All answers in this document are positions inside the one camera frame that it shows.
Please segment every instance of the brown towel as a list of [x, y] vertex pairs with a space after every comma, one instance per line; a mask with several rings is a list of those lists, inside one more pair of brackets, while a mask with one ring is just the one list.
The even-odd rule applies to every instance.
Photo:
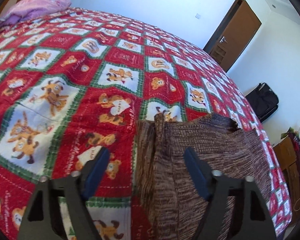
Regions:
[[[233, 120], [218, 114], [192, 122], [165, 122], [163, 114], [157, 114], [154, 120], [138, 122], [136, 180], [156, 239], [191, 239], [207, 206], [186, 169], [183, 153], [187, 147], [229, 177], [253, 176], [269, 200], [269, 165], [254, 130], [244, 132]], [[229, 197], [218, 239], [226, 238], [233, 205]]]

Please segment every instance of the bedspread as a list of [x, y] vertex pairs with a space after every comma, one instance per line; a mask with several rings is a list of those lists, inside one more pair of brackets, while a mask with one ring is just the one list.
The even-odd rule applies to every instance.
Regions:
[[[5, 235], [16, 239], [40, 176], [59, 178], [80, 170], [105, 146], [111, 160], [87, 202], [96, 227], [104, 239], [152, 239], [135, 194], [135, 122], [153, 120], [158, 112], [166, 121], [216, 112], [244, 130], [256, 129], [271, 170], [268, 208], [276, 233], [284, 230], [291, 207], [282, 171], [249, 103], [218, 64], [155, 26], [70, 8], [0, 33], [0, 228]], [[69, 239], [75, 239], [64, 199], [60, 205]]]

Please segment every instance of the purple blanket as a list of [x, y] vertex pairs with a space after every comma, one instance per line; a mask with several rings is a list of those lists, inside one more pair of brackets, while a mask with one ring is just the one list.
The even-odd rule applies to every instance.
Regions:
[[21, 0], [7, 11], [0, 27], [63, 11], [70, 5], [70, 0]]

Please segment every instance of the bed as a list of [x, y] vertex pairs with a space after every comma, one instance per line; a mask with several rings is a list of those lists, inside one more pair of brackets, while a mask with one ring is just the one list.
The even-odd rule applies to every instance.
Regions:
[[[284, 231], [292, 216], [284, 176], [261, 123], [218, 64], [155, 26], [82, 8], [0, 33], [0, 229], [16, 239], [40, 176], [80, 170], [105, 146], [111, 160], [87, 202], [92, 219], [115, 227], [117, 239], [153, 238], [135, 194], [135, 121], [158, 112], [167, 121], [215, 112], [256, 129], [271, 171], [267, 205], [277, 235]], [[75, 239], [63, 199], [60, 206]]]

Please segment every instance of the black bag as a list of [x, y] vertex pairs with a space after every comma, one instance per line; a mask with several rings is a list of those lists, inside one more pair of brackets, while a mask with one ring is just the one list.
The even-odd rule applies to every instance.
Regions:
[[266, 83], [259, 83], [252, 92], [246, 95], [246, 99], [260, 122], [263, 122], [278, 109], [279, 99]]

